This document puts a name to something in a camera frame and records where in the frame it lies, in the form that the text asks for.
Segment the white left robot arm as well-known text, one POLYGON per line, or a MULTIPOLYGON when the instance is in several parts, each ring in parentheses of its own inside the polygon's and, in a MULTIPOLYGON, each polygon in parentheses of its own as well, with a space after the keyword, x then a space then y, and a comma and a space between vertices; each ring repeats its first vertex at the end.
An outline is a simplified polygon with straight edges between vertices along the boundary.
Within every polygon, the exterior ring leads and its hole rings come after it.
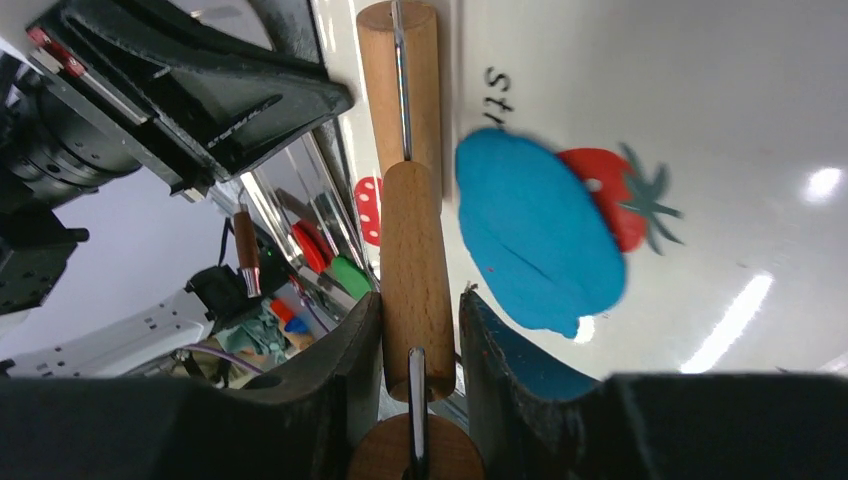
POLYGON ((342 158, 349 89, 305 1, 251 1, 260 42, 168 1, 1 5, 1 313, 101 328, 1 359, 5 479, 342 479, 375 424, 380 304, 240 389, 140 368, 310 281, 264 164, 342 158))

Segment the blue dough piece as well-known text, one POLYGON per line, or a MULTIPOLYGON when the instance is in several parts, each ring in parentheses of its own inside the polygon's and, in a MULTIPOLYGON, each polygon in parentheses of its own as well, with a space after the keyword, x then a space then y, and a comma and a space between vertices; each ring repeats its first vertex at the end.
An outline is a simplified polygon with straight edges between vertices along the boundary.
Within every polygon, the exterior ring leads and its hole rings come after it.
POLYGON ((496 313, 495 337, 520 386, 544 400, 574 400, 597 379, 529 339, 574 340, 580 320, 617 306, 627 262, 578 177, 548 148, 495 128, 455 149, 459 230, 496 313))

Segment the wooden double-ended dough roller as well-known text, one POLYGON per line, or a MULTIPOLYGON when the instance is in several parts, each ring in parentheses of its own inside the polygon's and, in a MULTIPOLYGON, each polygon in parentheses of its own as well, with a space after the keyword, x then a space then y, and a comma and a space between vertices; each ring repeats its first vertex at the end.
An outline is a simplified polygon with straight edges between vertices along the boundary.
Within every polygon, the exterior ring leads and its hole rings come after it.
POLYGON ((384 379, 407 412, 356 447, 351 479, 481 479, 469 436, 428 410, 456 386, 454 323, 441 223, 442 127, 436 9, 381 1, 356 18, 382 170, 380 300, 384 379))

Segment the white strawberry print tray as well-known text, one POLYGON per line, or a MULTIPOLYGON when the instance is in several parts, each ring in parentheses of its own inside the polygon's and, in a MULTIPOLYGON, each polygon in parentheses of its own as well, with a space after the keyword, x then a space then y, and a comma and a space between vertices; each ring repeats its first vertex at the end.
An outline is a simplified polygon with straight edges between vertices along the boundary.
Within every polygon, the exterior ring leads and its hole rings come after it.
MULTIPOLYGON (((330 75, 356 98, 340 124, 380 279, 383 179, 356 27, 378 2, 317 1, 314 15, 330 75)), ((455 149, 495 128, 564 162, 627 262, 617 306, 581 318, 572 341, 531 341, 598 382, 847 381, 845 2, 421 2, 438 18, 455 345, 462 295, 491 297, 459 230, 455 149)))

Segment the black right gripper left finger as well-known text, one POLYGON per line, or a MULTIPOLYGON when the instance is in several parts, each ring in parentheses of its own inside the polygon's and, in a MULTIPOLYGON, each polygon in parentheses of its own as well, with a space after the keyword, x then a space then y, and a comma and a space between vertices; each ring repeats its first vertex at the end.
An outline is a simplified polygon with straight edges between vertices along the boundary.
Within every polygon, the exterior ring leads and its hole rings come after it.
POLYGON ((5 380, 5 479, 340 479, 377 421, 381 299, 241 389, 187 378, 5 380))

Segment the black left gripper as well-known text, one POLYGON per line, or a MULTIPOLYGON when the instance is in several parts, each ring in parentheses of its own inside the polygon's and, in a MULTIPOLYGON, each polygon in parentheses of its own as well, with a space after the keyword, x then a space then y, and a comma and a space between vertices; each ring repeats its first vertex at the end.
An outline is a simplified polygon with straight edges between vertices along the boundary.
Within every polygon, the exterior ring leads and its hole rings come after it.
POLYGON ((349 110, 316 65, 170 1, 69 1, 1 23, 1 203, 61 206, 147 169, 199 194, 349 110))

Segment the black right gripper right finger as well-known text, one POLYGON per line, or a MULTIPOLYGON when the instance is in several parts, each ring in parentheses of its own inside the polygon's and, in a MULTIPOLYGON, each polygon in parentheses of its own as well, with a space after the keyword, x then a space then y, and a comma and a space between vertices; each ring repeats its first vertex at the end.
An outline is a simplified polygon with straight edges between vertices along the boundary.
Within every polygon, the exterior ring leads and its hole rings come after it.
POLYGON ((460 300, 468 428, 492 479, 843 479, 847 381, 802 373, 575 373, 460 300))

